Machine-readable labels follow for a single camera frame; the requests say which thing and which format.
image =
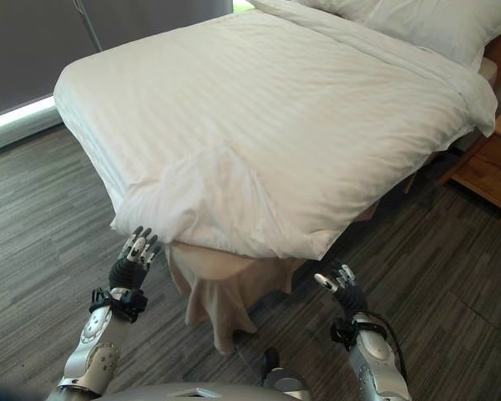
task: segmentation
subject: floor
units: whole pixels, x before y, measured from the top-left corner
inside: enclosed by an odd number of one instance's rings
[[[208,324],[184,325],[186,300],[159,257],[144,284],[147,312],[133,325],[109,391],[168,381],[256,384],[261,354],[276,346],[315,400],[357,399],[340,344],[341,315],[311,276],[346,261],[370,306],[394,326],[414,399],[501,400],[500,211],[457,185],[436,185],[447,155],[394,190],[375,217],[351,226],[321,264],[294,277],[251,317],[256,335],[236,334],[223,357]],[[0,154],[0,384],[44,395],[60,379],[124,238],[109,229],[104,185],[63,127]]]

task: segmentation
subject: metallic robot arm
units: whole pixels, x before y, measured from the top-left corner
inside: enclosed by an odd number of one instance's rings
[[[58,388],[47,401],[94,399],[108,387],[130,325],[146,307],[148,300],[140,287],[159,252],[159,247],[149,251],[158,237],[148,238],[150,229],[141,234],[142,230],[139,227],[124,244],[109,273],[110,291],[93,291],[91,316],[68,358]]]
[[[409,401],[405,378],[395,366],[395,354],[388,345],[384,327],[367,315],[367,301],[347,265],[334,271],[336,280],[321,274],[314,277],[342,305],[346,319],[337,319],[331,328],[332,340],[343,343],[349,363],[358,377],[364,401]]]

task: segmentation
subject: gray roller blind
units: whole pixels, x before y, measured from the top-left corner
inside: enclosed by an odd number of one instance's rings
[[[103,48],[231,12],[231,0],[83,0]],[[0,114],[51,94],[94,52],[72,0],[0,0]]]
[[[0,0],[0,113],[51,94],[63,67],[93,52],[69,0]]]

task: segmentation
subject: white comforter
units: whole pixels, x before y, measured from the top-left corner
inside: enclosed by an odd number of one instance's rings
[[[479,75],[297,3],[253,3],[63,71],[58,111],[118,230],[318,259],[431,152],[492,132]]]

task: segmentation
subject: wooden nightstand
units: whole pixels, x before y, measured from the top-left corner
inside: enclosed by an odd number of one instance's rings
[[[501,208],[501,114],[493,135],[480,138],[439,183],[449,180],[459,182]]]

